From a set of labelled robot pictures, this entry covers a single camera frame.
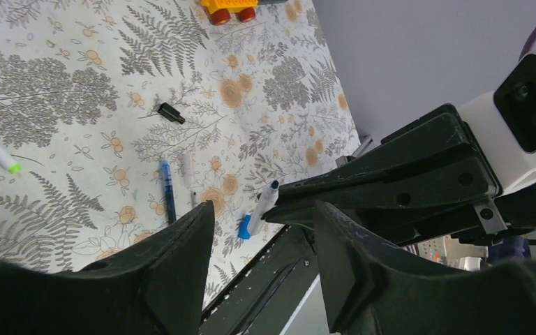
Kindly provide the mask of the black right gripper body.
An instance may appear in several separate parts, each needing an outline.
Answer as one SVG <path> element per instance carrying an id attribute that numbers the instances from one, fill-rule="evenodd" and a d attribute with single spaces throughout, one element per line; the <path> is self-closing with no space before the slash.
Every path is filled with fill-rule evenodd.
<path id="1" fill-rule="evenodd" d="M 507 194 L 450 104 L 330 172 L 283 185 L 263 218 L 312 228 L 316 201 L 399 246 L 443 235 L 488 246 L 536 230 L 536 183 Z"/>

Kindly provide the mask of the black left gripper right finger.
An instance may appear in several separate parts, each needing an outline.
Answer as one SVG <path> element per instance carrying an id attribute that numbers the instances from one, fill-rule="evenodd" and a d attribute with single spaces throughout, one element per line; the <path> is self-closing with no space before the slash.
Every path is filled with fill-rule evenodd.
<path id="1" fill-rule="evenodd" d="M 536 334 L 536 260 L 447 267 L 328 202 L 313 209 L 327 324 L 341 334 Z"/>

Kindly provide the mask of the white pen dark tip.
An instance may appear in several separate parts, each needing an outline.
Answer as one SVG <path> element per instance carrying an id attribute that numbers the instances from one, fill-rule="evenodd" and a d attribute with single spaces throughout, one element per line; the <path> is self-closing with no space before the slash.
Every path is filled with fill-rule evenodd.
<path id="1" fill-rule="evenodd" d="M 262 216 L 276 204 L 279 185 L 279 181 L 274 180 L 263 188 L 260 197 L 258 198 L 256 208 L 248 223 L 248 232 L 250 236 L 258 235 L 262 230 L 262 227 L 265 224 L 265 220 L 262 219 Z"/>

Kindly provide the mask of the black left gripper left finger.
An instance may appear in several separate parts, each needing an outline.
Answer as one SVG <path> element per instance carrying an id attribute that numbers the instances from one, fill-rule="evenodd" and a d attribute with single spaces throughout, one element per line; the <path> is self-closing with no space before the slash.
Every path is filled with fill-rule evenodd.
<path id="1" fill-rule="evenodd" d="M 0 334 L 196 334 L 214 236 L 203 202 L 77 272 L 0 261 Z"/>

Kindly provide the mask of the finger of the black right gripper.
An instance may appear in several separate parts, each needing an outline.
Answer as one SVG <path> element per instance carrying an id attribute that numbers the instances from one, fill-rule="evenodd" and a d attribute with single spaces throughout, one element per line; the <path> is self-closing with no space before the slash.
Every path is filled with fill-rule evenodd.
<path id="1" fill-rule="evenodd" d="M 465 121 L 435 110 L 330 172 L 283 185 L 264 219 L 313 225 L 316 202 L 367 225 L 416 223 L 494 198 L 501 185 Z"/>

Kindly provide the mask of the blue pen cap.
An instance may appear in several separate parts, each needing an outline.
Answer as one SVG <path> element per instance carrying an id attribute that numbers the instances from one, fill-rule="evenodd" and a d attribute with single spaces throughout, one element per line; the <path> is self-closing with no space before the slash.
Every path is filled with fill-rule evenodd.
<path id="1" fill-rule="evenodd" d="M 248 240 L 251 238 L 251 234 L 248 231 L 248 225 L 251 220 L 251 215 L 246 214 L 241 223 L 239 224 L 238 238 Z"/>

